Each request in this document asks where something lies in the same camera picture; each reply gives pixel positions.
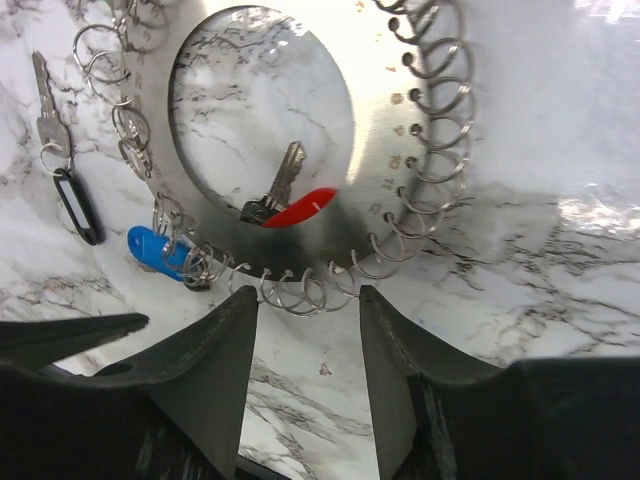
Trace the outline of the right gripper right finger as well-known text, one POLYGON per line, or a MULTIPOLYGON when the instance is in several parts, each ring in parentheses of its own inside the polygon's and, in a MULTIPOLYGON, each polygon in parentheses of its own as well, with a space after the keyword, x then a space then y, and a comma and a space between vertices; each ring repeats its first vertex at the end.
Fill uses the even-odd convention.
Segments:
POLYGON ((639 361, 496 367, 422 329, 374 287, 360 331, 383 479, 635 479, 639 361))

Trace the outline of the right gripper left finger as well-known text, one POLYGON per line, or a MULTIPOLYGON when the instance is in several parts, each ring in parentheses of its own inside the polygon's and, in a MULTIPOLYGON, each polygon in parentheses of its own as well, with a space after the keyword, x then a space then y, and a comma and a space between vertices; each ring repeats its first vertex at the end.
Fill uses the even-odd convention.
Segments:
POLYGON ((1 361, 5 479, 231 479, 256 290, 91 376, 1 361))

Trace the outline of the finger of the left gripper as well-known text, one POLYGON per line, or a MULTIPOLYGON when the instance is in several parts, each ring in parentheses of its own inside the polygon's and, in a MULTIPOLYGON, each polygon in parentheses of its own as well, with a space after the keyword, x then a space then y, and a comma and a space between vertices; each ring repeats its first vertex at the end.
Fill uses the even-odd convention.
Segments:
POLYGON ((149 317, 140 313, 112 316, 1 322, 1 361, 54 363, 145 328, 149 317))

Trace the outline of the round metal keyring disc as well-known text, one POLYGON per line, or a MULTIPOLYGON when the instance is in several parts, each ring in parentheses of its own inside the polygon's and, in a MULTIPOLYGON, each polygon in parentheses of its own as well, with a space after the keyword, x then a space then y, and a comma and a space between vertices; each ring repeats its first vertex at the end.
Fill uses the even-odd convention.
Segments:
POLYGON ((112 1, 72 55, 110 107, 157 235, 212 287, 257 284, 299 317, 344 308, 398 272, 465 189, 476 105, 459 1, 112 1), (245 223, 288 146, 306 152, 285 228, 245 223))

